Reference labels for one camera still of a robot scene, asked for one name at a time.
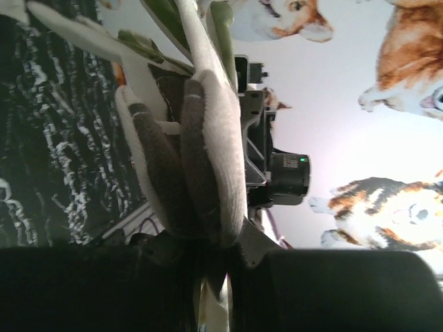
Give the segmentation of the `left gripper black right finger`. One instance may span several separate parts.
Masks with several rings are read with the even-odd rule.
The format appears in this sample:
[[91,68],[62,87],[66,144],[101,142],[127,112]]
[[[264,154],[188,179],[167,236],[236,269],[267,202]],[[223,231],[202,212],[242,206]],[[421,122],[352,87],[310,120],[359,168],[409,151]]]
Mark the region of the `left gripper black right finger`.
[[442,292],[411,252],[284,249],[245,221],[229,258],[232,331],[442,330]]

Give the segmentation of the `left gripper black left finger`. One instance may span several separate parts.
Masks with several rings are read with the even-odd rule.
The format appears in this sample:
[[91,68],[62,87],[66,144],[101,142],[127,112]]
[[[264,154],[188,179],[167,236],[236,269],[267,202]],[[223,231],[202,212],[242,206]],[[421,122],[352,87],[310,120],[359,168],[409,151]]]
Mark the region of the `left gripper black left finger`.
[[137,245],[1,251],[2,331],[196,331],[193,261],[166,233]]

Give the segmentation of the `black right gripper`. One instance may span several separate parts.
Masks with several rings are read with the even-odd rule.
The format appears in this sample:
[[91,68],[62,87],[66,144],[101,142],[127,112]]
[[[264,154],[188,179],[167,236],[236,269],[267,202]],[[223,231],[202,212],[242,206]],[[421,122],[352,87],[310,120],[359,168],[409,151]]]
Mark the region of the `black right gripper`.
[[274,205],[300,205],[310,183],[310,160],[305,154],[274,147],[273,124],[277,111],[290,106],[279,102],[272,89],[255,88],[268,76],[263,64],[235,56],[241,107],[248,214]]

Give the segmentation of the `white glove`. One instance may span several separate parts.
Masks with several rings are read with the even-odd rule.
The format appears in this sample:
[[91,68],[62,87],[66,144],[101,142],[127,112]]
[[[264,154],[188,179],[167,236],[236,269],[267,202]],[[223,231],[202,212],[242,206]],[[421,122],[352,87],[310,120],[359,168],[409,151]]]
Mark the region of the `white glove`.
[[172,236],[204,241],[204,272],[191,289],[197,321],[228,331],[224,252],[236,244],[247,215],[237,87],[194,1],[143,5],[190,65],[141,35],[122,30],[112,37],[87,17],[27,4],[60,37],[121,65],[126,82],[116,90],[116,106],[142,193]]

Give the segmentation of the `aluminium front rail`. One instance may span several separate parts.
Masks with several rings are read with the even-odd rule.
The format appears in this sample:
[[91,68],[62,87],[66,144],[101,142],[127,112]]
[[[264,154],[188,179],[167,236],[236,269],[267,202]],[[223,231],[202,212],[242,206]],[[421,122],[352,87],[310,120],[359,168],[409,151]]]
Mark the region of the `aluminium front rail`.
[[98,241],[103,244],[120,245],[128,243],[130,238],[136,233],[157,235],[163,229],[164,227],[157,219],[151,205],[148,202],[144,202],[144,204],[100,235]]

